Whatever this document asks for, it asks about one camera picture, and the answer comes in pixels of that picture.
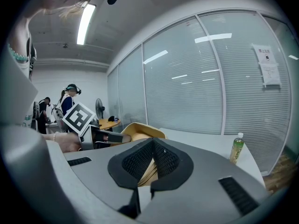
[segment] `necklace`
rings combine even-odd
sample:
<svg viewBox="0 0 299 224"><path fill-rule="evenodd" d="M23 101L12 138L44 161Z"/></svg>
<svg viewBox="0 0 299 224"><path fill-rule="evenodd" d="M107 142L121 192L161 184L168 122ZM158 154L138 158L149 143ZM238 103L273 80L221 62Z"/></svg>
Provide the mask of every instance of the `necklace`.
<svg viewBox="0 0 299 224"><path fill-rule="evenodd" d="M28 56L23 56L23 55L20 55L18 53L16 53L11 47L10 47L10 44L8 44L8 47L9 47L9 51L10 53L13 55L13 57L17 60L17 61L23 61L23 62L27 62L29 57Z"/></svg>

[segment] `paper sign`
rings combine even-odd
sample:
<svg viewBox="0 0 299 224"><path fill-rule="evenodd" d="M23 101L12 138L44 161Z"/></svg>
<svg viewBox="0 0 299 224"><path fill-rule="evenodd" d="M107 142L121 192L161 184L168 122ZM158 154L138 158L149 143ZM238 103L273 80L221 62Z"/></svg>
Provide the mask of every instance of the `paper sign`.
<svg viewBox="0 0 299 224"><path fill-rule="evenodd" d="M94 116L95 113L88 109L84 104L77 103L68 110L62 120L81 136Z"/></svg>
<svg viewBox="0 0 299 224"><path fill-rule="evenodd" d="M270 46L252 44L259 64L276 64L272 49Z"/></svg>
<svg viewBox="0 0 299 224"><path fill-rule="evenodd" d="M281 85L278 66L276 64L260 64L264 86L269 84Z"/></svg>

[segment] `white blinds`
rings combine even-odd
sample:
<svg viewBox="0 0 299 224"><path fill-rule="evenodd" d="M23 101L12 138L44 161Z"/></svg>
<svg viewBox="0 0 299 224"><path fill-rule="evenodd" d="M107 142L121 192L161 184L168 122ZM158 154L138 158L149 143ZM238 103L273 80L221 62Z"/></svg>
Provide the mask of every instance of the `white blinds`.
<svg viewBox="0 0 299 224"><path fill-rule="evenodd" d="M141 47L119 65L119 98L123 128L133 122L146 124Z"/></svg>
<svg viewBox="0 0 299 224"><path fill-rule="evenodd" d="M254 13L225 12L201 16L213 39L223 70L227 114L225 134L244 133L261 172L269 172L282 149L290 118L287 67L275 37ZM231 34L231 38L221 37ZM282 82L263 87L252 44L271 46Z"/></svg>
<svg viewBox="0 0 299 224"><path fill-rule="evenodd" d="M120 117L118 104L118 78L117 67L108 76L108 103L110 116L116 115Z"/></svg>
<svg viewBox="0 0 299 224"><path fill-rule="evenodd" d="M220 134L218 65L197 19L175 24L143 45L148 122L156 128Z"/></svg>

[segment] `green tea bottle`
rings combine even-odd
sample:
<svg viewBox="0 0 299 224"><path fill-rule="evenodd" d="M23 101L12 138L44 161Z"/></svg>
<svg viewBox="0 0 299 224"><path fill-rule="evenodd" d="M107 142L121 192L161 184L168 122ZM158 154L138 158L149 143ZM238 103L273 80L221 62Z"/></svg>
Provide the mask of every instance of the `green tea bottle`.
<svg viewBox="0 0 299 224"><path fill-rule="evenodd" d="M243 133L238 133L238 137L235 138L233 143L232 152L230 153L229 160L234 164L237 163L240 152L244 145L244 140L242 138L243 138Z"/></svg>

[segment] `glass wall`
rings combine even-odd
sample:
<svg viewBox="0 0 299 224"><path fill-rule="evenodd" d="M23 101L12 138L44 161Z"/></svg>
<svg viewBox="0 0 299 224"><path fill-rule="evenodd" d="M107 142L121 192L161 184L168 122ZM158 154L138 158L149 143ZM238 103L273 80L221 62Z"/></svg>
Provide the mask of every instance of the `glass wall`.
<svg viewBox="0 0 299 224"><path fill-rule="evenodd" d="M118 77L116 67L108 76L108 103L110 116L116 115L120 117L120 109L118 103Z"/></svg>
<svg viewBox="0 0 299 224"><path fill-rule="evenodd" d="M278 31L277 21L267 21L281 43L287 43L291 72L296 75L299 48L290 40L290 31L283 25ZM137 121L193 133L242 132L262 174L273 168L289 128L291 89L283 52L259 14L215 12L199 15L199 20L193 16L142 44L142 51L139 47L118 66L125 126ZM263 85L253 44L270 47L281 85ZM108 86L116 82L115 71L108 77ZM117 98L112 90L109 87L109 110L115 112Z"/></svg>
<svg viewBox="0 0 299 224"><path fill-rule="evenodd" d="M289 138L286 141L286 151L296 160L299 155L299 46L288 26L273 18L265 17L278 38L285 57L288 61L290 80L292 81L292 120L290 123Z"/></svg>
<svg viewBox="0 0 299 224"><path fill-rule="evenodd" d="M122 61L118 69L123 128L133 122L146 124L141 46Z"/></svg>
<svg viewBox="0 0 299 224"><path fill-rule="evenodd" d="M261 172L269 171L283 147L290 119L290 83L283 54L273 33L256 13L224 12L200 19L215 38L213 43L223 70L227 103L224 134L244 133ZM271 47L281 86L263 86L252 44Z"/></svg>
<svg viewBox="0 0 299 224"><path fill-rule="evenodd" d="M197 19L191 18L144 43L149 125L197 133L221 133L219 69L205 38Z"/></svg>

